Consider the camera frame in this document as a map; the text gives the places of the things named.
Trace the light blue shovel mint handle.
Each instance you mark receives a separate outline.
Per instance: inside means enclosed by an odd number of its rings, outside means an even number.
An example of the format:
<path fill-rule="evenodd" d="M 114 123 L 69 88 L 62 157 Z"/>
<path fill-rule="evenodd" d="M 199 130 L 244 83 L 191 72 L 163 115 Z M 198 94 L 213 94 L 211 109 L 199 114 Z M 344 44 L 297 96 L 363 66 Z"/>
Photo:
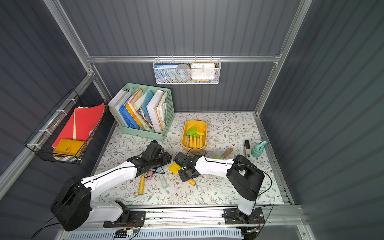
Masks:
<path fill-rule="evenodd" d="M 166 175 L 165 171 L 162 168 L 159 168 L 159 169 L 157 169 L 157 172 L 159 174 L 159 178 L 160 178 L 162 187 L 164 189 L 166 189 L 168 187 L 168 184 L 167 184 L 166 179 L 165 179 L 165 175 Z"/>

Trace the blue shovel wooden handle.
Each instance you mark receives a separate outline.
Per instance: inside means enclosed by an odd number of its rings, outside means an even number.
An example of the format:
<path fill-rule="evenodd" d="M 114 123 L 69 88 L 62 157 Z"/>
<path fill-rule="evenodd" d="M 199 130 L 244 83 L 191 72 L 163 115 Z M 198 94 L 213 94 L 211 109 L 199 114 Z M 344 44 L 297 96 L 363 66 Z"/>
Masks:
<path fill-rule="evenodd" d="M 187 135 L 187 136 L 186 136 L 186 140 L 185 140 L 185 146 L 186 146 L 186 147 L 189 147 L 189 143 L 190 143 L 190 136 Z"/>

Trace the purple shovel pink handle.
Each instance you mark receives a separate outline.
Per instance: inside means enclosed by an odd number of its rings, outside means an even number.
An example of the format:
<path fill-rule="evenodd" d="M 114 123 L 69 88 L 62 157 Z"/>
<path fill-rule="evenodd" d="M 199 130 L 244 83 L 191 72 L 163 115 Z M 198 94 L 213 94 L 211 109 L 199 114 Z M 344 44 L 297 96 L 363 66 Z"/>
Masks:
<path fill-rule="evenodd" d="M 146 177 L 146 179 L 148 179 L 148 180 L 151 180 L 152 179 L 152 175 L 154 174 L 154 172 L 153 171 L 149 171 L 149 173 L 148 173 L 148 175 L 147 175 L 147 177 Z"/>

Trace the yellow plastic storage box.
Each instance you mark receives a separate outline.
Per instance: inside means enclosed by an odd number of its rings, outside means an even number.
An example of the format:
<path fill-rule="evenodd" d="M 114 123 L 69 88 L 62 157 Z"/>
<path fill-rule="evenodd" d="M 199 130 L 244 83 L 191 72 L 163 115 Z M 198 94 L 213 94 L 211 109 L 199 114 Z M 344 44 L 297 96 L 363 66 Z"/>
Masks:
<path fill-rule="evenodd" d="M 190 120 L 185 123 L 182 146 L 186 151 L 197 152 L 207 145 L 208 125 L 203 121 Z"/>

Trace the lime shovel yellow handle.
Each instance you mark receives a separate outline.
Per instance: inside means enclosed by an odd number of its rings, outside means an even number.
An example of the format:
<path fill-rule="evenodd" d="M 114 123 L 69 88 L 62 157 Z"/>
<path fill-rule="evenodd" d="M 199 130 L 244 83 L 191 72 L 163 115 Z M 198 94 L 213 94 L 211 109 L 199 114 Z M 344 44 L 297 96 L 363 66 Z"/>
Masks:
<path fill-rule="evenodd" d="M 195 126 L 192 126 L 188 129 L 187 135 L 190 136 L 189 148 L 194 148 L 194 136 L 197 134 L 197 129 Z"/>

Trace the yellow shovel long handle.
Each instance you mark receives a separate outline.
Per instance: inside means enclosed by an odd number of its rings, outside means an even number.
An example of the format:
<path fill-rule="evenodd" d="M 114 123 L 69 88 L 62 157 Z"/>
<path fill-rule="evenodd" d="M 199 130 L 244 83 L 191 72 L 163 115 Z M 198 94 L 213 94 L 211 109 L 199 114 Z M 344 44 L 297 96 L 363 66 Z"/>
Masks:
<path fill-rule="evenodd" d="M 204 128 L 197 127 L 197 134 L 199 135 L 199 137 L 198 137 L 198 148 L 201 149 L 204 146 L 204 135 L 205 135 Z"/>

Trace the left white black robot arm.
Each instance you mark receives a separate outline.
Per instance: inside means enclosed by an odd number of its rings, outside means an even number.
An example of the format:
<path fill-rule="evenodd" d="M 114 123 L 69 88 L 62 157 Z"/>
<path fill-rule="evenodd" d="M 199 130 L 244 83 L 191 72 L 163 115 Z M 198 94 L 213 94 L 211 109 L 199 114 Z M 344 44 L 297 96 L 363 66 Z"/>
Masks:
<path fill-rule="evenodd" d="M 95 203 L 94 200 L 105 191 L 136 177 L 171 163 L 172 156 L 158 144 L 151 141 L 147 149 L 133 156 L 115 168 L 103 173 L 65 182 L 51 205 L 51 212 L 65 231 L 71 232 L 84 224 L 103 222 L 105 228 L 142 225 L 145 213 L 132 214 L 122 201 Z"/>

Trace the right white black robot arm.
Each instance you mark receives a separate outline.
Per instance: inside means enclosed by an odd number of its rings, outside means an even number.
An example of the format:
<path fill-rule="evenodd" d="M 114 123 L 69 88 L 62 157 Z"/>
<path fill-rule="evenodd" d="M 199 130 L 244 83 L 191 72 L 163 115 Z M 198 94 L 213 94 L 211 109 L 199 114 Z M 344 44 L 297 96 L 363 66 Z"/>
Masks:
<path fill-rule="evenodd" d="M 240 195 L 238 211 L 245 216 L 253 212 L 259 196 L 265 174 L 246 157 L 237 155 L 234 159 L 209 159 L 204 155 L 192 157 L 179 152 L 174 158 L 180 170 L 182 182 L 187 182 L 202 175 L 226 178 Z"/>

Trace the green file organizer box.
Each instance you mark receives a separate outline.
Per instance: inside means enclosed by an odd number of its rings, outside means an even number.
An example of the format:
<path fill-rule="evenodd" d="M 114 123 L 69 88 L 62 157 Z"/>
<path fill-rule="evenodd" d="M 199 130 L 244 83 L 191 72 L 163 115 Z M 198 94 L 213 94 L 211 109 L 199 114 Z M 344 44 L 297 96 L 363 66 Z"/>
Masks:
<path fill-rule="evenodd" d="M 156 133 L 147 111 L 147 104 L 150 102 L 157 90 L 164 91 L 163 97 L 157 107 L 158 119 L 162 128 L 160 134 Z M 132 117 L 139 124 L 140 129 L 132 129 L 127 126 L 122 115 L 119 112 L 121 101 L 127 94 L 132 94 L 126 108 Z M 126 84 L 109 102 L 109 110 L 118 123 L 122 133 L 147 138 L 156 141 L 164 141 L 175 118 L 175 111 L 173 106 L 173 99 L 170 89 L 138 85 Z"/>

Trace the blue box in basket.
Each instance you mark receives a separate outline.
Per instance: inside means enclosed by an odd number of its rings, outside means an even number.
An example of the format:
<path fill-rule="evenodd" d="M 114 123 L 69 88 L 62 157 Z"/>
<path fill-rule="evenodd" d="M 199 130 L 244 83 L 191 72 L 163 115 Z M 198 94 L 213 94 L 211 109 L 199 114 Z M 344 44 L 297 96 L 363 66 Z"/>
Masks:
<path fill-rule="evenodd" d="M 157 84 L 171 83 L 176 80 L 175 72 L 179 64 L 155 63 L 154 73 Z"/>

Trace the black marker pen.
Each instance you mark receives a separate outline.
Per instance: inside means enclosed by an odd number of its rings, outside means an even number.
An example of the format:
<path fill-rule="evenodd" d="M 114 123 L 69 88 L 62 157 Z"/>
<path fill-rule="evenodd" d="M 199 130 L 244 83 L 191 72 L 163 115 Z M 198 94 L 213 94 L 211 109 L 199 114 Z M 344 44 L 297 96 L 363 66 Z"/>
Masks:
<path fill-rule="evenodd" d="M 250 160 L 251 159 L 251 148 L 250 148 L 250 141 L 245 140 L 243 144 L 243 149 L 244 149 L 244 156 Z"/>

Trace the teal spray bottle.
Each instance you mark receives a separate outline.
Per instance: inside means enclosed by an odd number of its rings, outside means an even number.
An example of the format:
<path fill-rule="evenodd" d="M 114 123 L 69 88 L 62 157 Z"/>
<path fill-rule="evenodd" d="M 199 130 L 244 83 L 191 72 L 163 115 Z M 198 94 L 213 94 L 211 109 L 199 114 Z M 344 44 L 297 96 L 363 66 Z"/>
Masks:
<path fill-rule="evenodd" d="M 251 151 L 251 155 L 254 158 L 258 158 L 264 152 L 265 147 L 269 144 L 268 141 L 262 141 L 259 144 L 255 145 Z"/>

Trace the grey tape roll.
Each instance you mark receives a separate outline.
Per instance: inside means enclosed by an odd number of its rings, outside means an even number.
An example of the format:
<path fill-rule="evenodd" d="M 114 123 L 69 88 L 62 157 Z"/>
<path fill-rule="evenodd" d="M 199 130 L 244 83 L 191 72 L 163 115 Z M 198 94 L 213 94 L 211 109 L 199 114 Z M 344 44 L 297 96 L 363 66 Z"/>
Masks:
<path fill-rule="evenodd" d="M 175 79 L 178 82 L 185 83 L 191 78 L 190 66 L 187 64 L 179 64 L 175 70 Z"/>

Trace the white orange alarm clock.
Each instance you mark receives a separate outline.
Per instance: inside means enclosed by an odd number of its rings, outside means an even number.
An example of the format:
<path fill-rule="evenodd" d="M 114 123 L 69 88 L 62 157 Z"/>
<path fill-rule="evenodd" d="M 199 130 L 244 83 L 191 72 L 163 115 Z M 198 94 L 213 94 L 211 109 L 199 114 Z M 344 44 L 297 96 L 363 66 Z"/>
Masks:
<path fill-rule="evenodd" d="M 197 82 L 208 82 L 215 78 L 215 63 L 192 63 L 191 78 Z"/>

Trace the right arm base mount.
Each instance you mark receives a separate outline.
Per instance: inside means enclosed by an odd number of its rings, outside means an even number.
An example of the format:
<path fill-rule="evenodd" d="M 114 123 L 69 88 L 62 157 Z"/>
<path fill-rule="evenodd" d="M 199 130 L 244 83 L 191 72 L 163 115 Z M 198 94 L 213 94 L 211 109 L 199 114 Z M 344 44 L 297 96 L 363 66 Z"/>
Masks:
<path fill-rule="evenodd" d="M 262 208 L 253 208 L 250 215 L 242 213 L 238 209 L 224 209 L 222 217 L 225 219 L 227 225 L 238 225 L 238 224 L 264 224 L 265 218 Z"/>

